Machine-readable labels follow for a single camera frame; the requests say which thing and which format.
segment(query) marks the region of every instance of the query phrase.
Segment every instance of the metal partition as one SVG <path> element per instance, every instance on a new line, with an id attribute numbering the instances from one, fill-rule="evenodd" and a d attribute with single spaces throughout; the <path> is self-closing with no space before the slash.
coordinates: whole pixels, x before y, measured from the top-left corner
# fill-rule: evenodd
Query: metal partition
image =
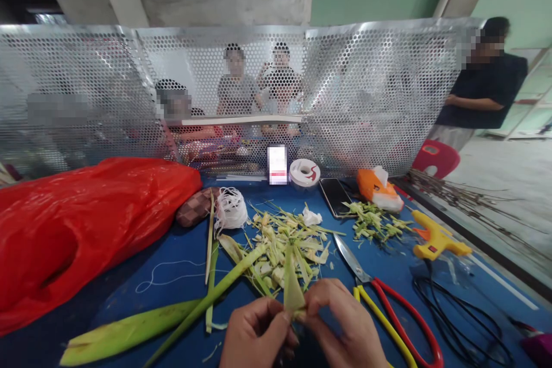
<path id="1" fill-rule="evenodd" d="M 273 143 L 327 174 L 381 164 L 402 175 L 480 25 L 0 26 L 0 157 L 32 177 L 110 156 L 262 174 Z M 233 47 L 245 86 L 229 84 Z M 191 111 L 167 116 L 156 87 L 185 88 Z M 183 138 L 199 131 L 207 138 Z"/>

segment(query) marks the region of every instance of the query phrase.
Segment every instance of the mobile phone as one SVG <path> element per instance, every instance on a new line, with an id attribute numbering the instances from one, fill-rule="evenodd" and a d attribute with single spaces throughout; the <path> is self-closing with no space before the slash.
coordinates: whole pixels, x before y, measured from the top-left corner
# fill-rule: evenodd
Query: mobile phone
<path id="1" fill-rule="evenodd" d="M 269 184 L 288 184 L 288 149 L 282 144 L 270 144 L 267 148 L 267 163 L 269 165 Z"/>
<path id="2" fill-rule="evenodd" d="M 351 203 L 351 198 L 337 178 L 323 178 L 320 180 L 322 194 L 328 203 L 329 210 L 336 219 L 343 219 L 349 212 L 344 202 Z"/>

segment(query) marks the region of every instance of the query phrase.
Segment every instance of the red scissor handle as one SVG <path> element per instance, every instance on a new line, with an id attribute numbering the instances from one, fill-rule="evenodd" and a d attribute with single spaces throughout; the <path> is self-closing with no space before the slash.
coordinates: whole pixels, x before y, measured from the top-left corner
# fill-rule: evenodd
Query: red scissor handle
<path id="1" fill-rule="evenodd" d="M 414 306 L 412 306 L 409 302 L 406 301 L 404 297 L 400 296 L 397 292 L 395 292 L 393 289 L 391 289 L 388 285 L 383 283 L 378 278 L 374 278 L 374 280 L 372 280 L 372 285 L 374 286 L 376 292 L 378 293 L 379 299 L 384 304 L 384 307 L 387 310 L 387 313 L 390 316 L 391 321 L 393 322 L 393 325 L 395 325 L 395 329 L 397 330 L 399 336 L 402 338 L 404 343 L 407 345 L 408 349 L 412 353 L 412 356 L 414 356 L 414 358 L 424 368 L 443 368 L 444 361 L 443 361 L 443 353 L 441 352 L 441 348 L 439 347 L 439 344 L 437 343 L 437 340 L 435 339 L 435 336 L 433 335 L 433 332 L 431 332 L 431 329 L 427 325 L 426 321 L 422 318 L 422 316 L 418 313 L 418 311 L 414 308 Z M 433 363 L 431 364 L 427 363 L 421 357 L 418 351 L 416 351 L 416 348 L 414 348 L 414 344 L 412 343 L 406 331 L 404 330 L 403 326 L 399 322 L 397 315 L 395 314 L 395 311 L 391 307 L 391 304 L 389 303 L 389 300 L 387 299 L 387 296 L 385 295 L 384 291 L 386 291 L 388 295 L 393 296 L 403 307 L 406 308 L 406 310 L 416 320 L 421 330 L 424 332 L 428 342 L 430 343 L 431 351 L 433 352 L 433 360 L 434 360 Z"/>

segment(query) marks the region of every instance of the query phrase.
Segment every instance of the red chair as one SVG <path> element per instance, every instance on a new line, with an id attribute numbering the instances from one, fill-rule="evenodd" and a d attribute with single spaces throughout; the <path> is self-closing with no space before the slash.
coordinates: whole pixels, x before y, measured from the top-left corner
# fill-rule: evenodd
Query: red chair
<path id="1" fill-rule="evenodd" d="M 427 168 L 434 166 L 437 168 L 437 172 L 433 176 L 443 179 L 453 172 L 458 164 L 460 164 L 460 155 L 453 147 L 439 141 L 425 140 L 412 164 L 412 168 L 425 171 Z M 434 170 L 434 168 L 426 172 L 432 174 L 433 171 L 431 170 Z"/>

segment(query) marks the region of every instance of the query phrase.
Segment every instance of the tape roll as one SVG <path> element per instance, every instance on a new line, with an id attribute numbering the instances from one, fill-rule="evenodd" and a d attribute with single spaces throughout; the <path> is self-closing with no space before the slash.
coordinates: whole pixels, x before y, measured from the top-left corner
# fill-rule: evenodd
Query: tape roll
<path id="1" fill-rule="evenodd" d="M 320 181 L 320 167 L 309 159 L 296 159 L 289 167 L 289 181 L 297 190 L 311 190 Z"/>

